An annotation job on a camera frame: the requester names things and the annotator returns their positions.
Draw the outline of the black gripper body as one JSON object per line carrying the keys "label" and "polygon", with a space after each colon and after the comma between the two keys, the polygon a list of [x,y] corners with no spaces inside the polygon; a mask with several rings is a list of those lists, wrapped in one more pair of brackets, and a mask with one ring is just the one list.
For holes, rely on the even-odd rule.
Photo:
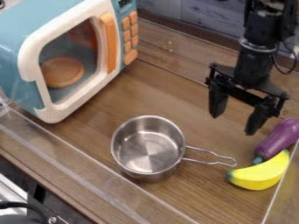
{"label": "black gripper body", "polygon": [[289,99],[288,93],[275,85],[268,77],[255,85],[248,85],[233,77],[233,72],[233,67],[211,63],[209,76],[205,78],[208,88],[211,83],[216,82],[223,87],[228,97],[236,98],[251,107],[263,102],[272,104],[272,116],[279,117],[284,103]]}

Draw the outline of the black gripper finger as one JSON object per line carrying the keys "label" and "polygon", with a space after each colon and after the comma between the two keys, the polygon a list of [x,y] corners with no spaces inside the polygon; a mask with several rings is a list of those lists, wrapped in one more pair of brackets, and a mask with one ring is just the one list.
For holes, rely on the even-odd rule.
{"label": "black gripper finger", "polygon": [[261,128],[267,119],[272,117],[273,105],[269,103],[260,103],[255,106],[253,112],[247,119],[245,134],[252,136]]}
{"label": "black gripper finger", "polygon": [[213,118],[217,118],[227,107],[228,95],[223,89],[223,87],[212,82],[209,84],[209,115]]}

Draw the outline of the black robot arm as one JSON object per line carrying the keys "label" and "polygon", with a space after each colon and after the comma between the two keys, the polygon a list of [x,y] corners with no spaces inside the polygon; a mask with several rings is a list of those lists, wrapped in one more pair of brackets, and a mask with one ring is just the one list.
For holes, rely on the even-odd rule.
{"label": "black robot arm", "polygon": [[244,34],[233,67],[209,65],[205,84],[209,90],[209,115],[219,117],[233,97],[253,107],[244,132],[252,136],[267,119],[280,116],[287,92],[269,80],[276,53],[285,39],[295,35],[297,0],[247,0]]}

